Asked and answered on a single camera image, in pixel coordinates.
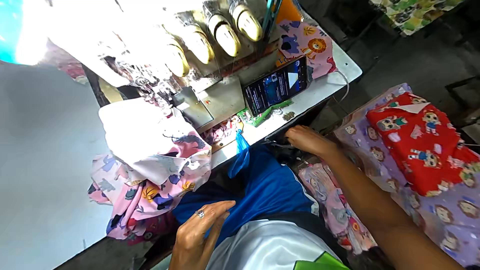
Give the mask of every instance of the blue shorts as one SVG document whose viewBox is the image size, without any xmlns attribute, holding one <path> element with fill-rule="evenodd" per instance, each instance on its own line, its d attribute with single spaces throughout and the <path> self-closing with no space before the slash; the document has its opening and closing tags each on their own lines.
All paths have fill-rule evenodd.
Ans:
<svg viewBox="0 0 480 270">
<path fill-rule="evenodd" d="M 280 165 L 265 146 L 250 149 L 249 166 L 242 169 L 239 176 L 246 184 L 245 197 L 234 196 L 217 184 L 207 182 L 195 192 L 185 194 L 173 209 L 173 215 L 183 224 L 205 204 L 235 200 L 237 203 L 223 224 L 218 245 L 260 215 L 292 211 L 312 213 L 313 199 L 305 195 L 302 184 L 290 168 Z"/>
</svg>

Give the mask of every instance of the smartphone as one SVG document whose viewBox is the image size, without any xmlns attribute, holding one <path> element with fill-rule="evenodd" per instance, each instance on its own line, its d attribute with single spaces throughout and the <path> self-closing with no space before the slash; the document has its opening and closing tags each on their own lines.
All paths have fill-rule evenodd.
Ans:
<svg viewBox="0 0 480 270">
<path fill-rule="evenodd" d="M 307 88 L 305 57 L 295 59 L 273 73 L 243 88 L 243 96 L 252 116 L 266 111 Z"/>
</svg>

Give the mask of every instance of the blue plastic bag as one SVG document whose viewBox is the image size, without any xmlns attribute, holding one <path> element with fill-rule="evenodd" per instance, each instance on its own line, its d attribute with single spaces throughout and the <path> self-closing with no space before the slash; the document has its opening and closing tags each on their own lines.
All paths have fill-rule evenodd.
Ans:
<svg viewBox="0 0 480 270">
<path fill-rule="evenodd" d="M 237 175 L 242 168 L 248 167 L 248 163 L 250 161 L 250 153 L 248 151 L 250 145 L 241 135 L 240 129 L 237 130 L 235 140 L 237 141 L 237 159 L 233 162 L 228 170 L 228 176 L 230 178 L 235 177 L 235 175 Z"/>
</svg>

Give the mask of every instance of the purple fabric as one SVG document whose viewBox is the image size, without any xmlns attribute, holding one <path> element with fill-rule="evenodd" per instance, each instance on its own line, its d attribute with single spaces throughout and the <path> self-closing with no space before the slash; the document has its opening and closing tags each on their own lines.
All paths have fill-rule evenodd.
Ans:
<svg viewBox="0 0 480 270">
<path fill-rule="evenodd" d="M 411 93 L 407 84 L 387 90 L 346 117 L 334 133 L 349 147 L 347 154 L 357 166 L 379 187 L 391 192 L 392 199 L 443 251 L 462 266 L 479 264 L 480 186 L 456 184 L 438 196 L 419 196 L 409 188 L 380 136 L 369 129 L 366 112 L 405 92 Z M 480 173 L 473 176 L 479 183 Z"/>
</svg>

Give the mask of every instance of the wire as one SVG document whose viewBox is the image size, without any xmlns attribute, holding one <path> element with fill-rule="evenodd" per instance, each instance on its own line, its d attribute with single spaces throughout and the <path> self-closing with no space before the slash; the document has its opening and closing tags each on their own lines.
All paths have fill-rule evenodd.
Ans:
<svg viewBox="0 0 480 270">
<path fill-rule="evenodd" d="M 342 99 L 338 102 L 342 102 L 348 95 L 348 92 L 350 91 L 350 83 L 348 82 L 348 79 L 347 77 L 345 77 L 345 75 L 343 75 L 343 73 L 341 71 L 337 71 L 338 73 L 340 73 L 340 75 L 342 75 L 343 79 L 345 80 L 345 82 L 347 83 L 347 91 L 345 92 L 345 94 L 343 95 Z"/>
</svg>

